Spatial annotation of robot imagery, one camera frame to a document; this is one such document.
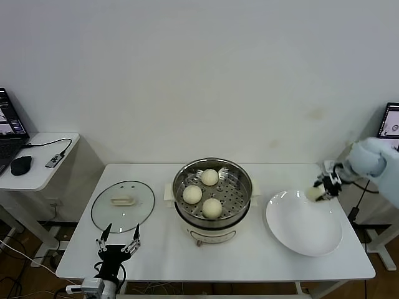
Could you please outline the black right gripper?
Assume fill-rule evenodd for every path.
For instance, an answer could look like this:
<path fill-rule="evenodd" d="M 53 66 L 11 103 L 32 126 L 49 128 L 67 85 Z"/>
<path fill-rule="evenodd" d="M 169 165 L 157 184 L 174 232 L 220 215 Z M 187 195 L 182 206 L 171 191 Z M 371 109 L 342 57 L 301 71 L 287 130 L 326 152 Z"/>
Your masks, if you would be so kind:
<path fill-rule="evenodd" d="M 342 182 L 336 173 L 325 174 L 323 178 L 317 178 L 313 185 L 314 188 L 324 187 L 324 195 L 319 196 L 315 201 L 329 201 L 332 197 L 337 197 L 342 191 Z"/>

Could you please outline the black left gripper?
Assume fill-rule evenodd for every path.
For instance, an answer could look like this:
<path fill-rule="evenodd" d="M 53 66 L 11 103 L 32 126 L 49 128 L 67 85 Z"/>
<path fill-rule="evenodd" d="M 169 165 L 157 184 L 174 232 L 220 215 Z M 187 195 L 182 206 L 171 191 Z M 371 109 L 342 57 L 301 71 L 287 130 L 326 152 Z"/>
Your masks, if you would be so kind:
<path fill-rule="evenodd" d="M 102 232 L 100 238 L 95 241 L 99 248 L 98 256 L 102 261 L 102 264 L 100 265 L 100 270 L 97 274 L 97 277 L 101 279 L 117 279 L 121 264 L 124 261 L 129 260 L 131 254 L 134 254 L 141 246 L 139 224 L 137 224 L 133 234 L 133 238 L 128 244 L 126 244 L 125 246 L 106 246 L 111 228 L 112 224 L 109 223 L 106 229 Z"/>

